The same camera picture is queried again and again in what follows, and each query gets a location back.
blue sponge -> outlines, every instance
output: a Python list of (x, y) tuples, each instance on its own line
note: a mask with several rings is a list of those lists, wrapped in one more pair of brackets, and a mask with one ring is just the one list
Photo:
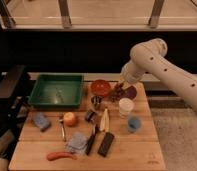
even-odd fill
[(41, 112), (34, 114), (33, 122), (42, 132), (51, 126), (51, 122)]

blue cup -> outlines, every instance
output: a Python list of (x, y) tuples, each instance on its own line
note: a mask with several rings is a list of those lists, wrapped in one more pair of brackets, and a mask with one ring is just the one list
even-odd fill
[(135, 133), (141, 127), (141, 120), (135, 116), (129, 116), (127, 119), (127, 129), (131, 133)]

eraser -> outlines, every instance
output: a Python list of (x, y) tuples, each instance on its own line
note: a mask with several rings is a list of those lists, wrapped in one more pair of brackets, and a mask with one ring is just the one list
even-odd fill
[(107, 152), (110, 149), (110, 146), (113, 142), (114, 135), (111, 134), (110, 132), (106, 132), (104, 135), (104, 139), (102, 140), (102, 143), (98, 149), (98, 154), (102, 155), (103, 157), (106, 157)]
[(51, 122), (41, 112), (33, 116), (33, 122), (42, 132), (51, 126)]

red sausage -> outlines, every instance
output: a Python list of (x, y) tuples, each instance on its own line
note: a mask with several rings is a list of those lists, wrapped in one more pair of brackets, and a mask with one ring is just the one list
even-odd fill
[(76, 155), (72, 154), (72, 153), (68, 153), (68, 152), (53, 152), (53, 153), (49, 153), (47, 155), (47, 160), (49, 161), (53, 161), (59, 158), (71, 158), (76, 160), (77, 157)]

small cup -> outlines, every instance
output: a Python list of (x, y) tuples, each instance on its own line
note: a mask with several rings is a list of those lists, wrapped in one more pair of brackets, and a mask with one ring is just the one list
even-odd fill
[(127, 117), (134, 109), (134, 103), (129, 98), (119, 100), (119, 114), (121, 117)]
[(135, 116), (129, 116), (127, 119), (127, 130), (131, 133), (135, 133), (138, 128), (141, 127), (141, 120)]

